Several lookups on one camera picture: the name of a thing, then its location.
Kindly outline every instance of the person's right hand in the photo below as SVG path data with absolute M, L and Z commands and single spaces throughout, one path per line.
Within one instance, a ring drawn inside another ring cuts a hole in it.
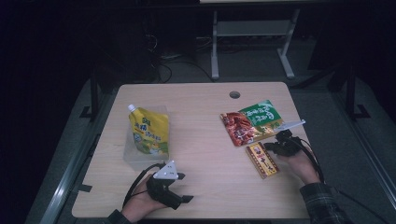
M 320 179 L 311 160 L 300 150 L 294 156 L 284 157 L 277 155 L 277 157 L 289 164 L 291 170 L 307 185 L 312 183 L 319 183 Z

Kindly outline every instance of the dark background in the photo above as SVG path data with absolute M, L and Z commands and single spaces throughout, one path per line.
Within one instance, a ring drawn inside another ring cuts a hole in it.
M 8 0 L 0 4 L 0 218 L 22 223 L 92 71 L 101 74 L 99 84 L 108 91 L 122 83 L 150 82 L 156 74 L 148 70 L 152 58 L 147 54 L 140 54 L 140 63 L 134 57 L 146 44 L 138 13 L 81 13 L 75 11 L 72 1 Z M 295 35 L 317 38 L 312 69 L 325 69 L 340 61 L 357 67 L 358 76 L 373 88 L 378 102 L 396 120 L 394 8 L 385 0 L 371 4 L 307 7 Z M 178 17 L 186 17 L 185 12 L 172 15 L 158 13 L 156 22 L 146 27 L 169 46 L 186 42 L 186 50 L 191 50 L 189 41 L 211 34 L 209 12 L 182 21 Z M 123 32 L 123 27 L 134 28 Z M 176 39 L 180 29 L 184 35 Z M 131 39 L 140 42 L 131 45 Z

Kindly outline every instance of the floor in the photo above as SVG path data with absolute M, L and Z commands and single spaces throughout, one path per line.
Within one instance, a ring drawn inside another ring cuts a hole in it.
M 288 57 L 295 79 L 285 77 L 280 60 L 277 58 L 276 48 L 281 47 L 283 40 L 264 38 L 257 41 L 257 45 L 248 45 L 245 40 L 242 42 L 233 40 L 232 44 L 225 40 L 222 42 L 223 46 L 219 49 L 220 78 L 217 82 L 281 81 L 291 87 L 319 72 L 307 70 L 316 43 L 315 39 L 293 39 L 291 42 Z M 179 54 L 177 49 L 166 52 L 165 56 L 168 59 L 161 60 L 159 65 L 161 78 L 157 77 L 154 82 L 212 82 L 213 80 L 209 78 L 210 49 L 205 48 L 202 39 L 197 40 L 196 46 L 201 48 L 197 48 L 194 57 L 183 54 L 177 56 Z M 337 93 L 329 92 L 326 85 L 330 78 L 331 75 L 328 75 L 302 90 L 290 88 L 300 117 L 307 120 L 305 130 L 310 143 L 318 155 L 327 182 L 367 205 L 390 223 L 396 220 L 396 206 L 389 199 L 395 188 L 391 181 L 387 184 L 387 181 L 396 179 L 396 165 L 393 161 L 396 157 L 394 150 L 396 126 L 376 101 L 370 87 L 360 79 L 357 79 L 356 105 L 364 105 L 371 117 L 351 121 L 344 112 L 346 90 L 343 88 Z M 53 200 L 54 192 L 64 180 L 64 174 L 76 158 L 78 150 L 85 150 L 87 156 L 80 161 L 80 167 L 74 168 L 75 172 L 72 174 L 74 178 L 71 178 L 71 184 L 66 189 L 65 201 L 58 210 L 51 210 L 59 212 L 59 216 L 52 214 L 54 223 L 105 221 L 102 218 L 73 217 L 71 208 L 89 166 L 94 144 L 100 137 L 116 94 L 117 89 L 113 92 L 99 93 L 99 114 L 94 121 L 90 121 L 80 117 L 84 107 L 91 104 L 90 82 L 83 87 L 26 223 L 38 223 L 43 220 Z M 385 180 L 383 176 L 379 176 L 380 172 L 373 158 L 377 158 L 380 161 L 380 168 L 386 171 Z M 336 199 L 356 223 L 383 223 L 380 218 L 368 213 L 346 197 L 337 194 Z M 264 221 L 238 220 L 233 223 L 264 223 Z M 272 223 L 305 224 L 309 223 L 309 220 L 272 220 Z

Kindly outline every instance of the gray carpet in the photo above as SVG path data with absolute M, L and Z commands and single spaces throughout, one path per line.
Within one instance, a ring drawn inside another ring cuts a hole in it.
M 294 40 L 290 45 L 288 55 L 296 75 L 294 80 L 286 79 L 275 52 L 276 47 L 279 46 L 274 43 L 266 44 L 260 50 L 245 49 L 233 54 L 222 53 L 219 55 L 220 79 L 218 82 L 283 81 L 288 85 L 299 83 L 315 73 L 315 71 L 306 70 L 314 45 L 315 41 L 313 40 Z M 195 59 L 182 57 L 165 64 L 172 69 L 169 83 L 210 82 L 208 74 L 205 73 L 205 71 L 210 72 L 209 51 L 197 53 Z M 168 69 L 161 67 L 160 71 L 163 79 L 170 76 Z M 290 90 L 300 117 L 306 120 L 305 130 L 312 148 L 318 156 L 326 181 L 329 185 L 369 206 L 389 223 L 392 223 L 396 220 L 395 208 L 389 202 L 361 141 L 357 138 L 352 127 L 354 125 L 360 127 L 369 144 L 375 149 L 375 154 L 390 178 L 395 180 L 396 165 L 393 160 L 396 157 L 394 139 L 396 126 L 376 102 L 371 89 L 360 80 L 357 81 L 356 103 L 364 105 L 371 118 L 351 122 L 346 118 L 339 103 L 345 98 L 345 91 L 328 92 L 326 84 L 329 78 L 325 77 L 304 90 Z M 62 179 L 64 170 L 72 158 L 71 155 L 81 147 L 89 147 L 94 143 L 95 136 L 103 129 L 117 91 L 112 94 L 100 94 L 100 114 L 94 122 L 89 122 L 88 119 L 79 118 L 84 106 L 90 105 L 89 89 L 88 82 L 76 101 L 51 167 L 37 194 L 26 223 L 38 223 L 41 220 Z M 101 223 L 103 221 L 95 218 L 74 218 L 71 215 L 71 208 L 78 193 L 76 188 L 82 182 L 89 161 L 88 157 L 79 172 L 74 187 L 69 190 L 67 201 L 57 223 Z M 346 197 L 337 194 L 336 199 L 355 223 L 382 223 Z M 273 220 L 273 223 L 305 224 L 309 223 L 309 220 Z

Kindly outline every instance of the person's left hand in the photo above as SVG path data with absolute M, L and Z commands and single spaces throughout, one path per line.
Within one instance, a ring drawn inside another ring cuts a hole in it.
M 133 196 L 122 208 L 122 214 L 130 222 L 136 222 L 151 212 L 166 207 L 166 205 L 163 203 L 152 200 L 147 193 L 146 182 L 150 177 L 151 175 L 148 175 L 142 182 L 140 182 L 140 184 L 136 186 L 133 194 L 139 194 Z

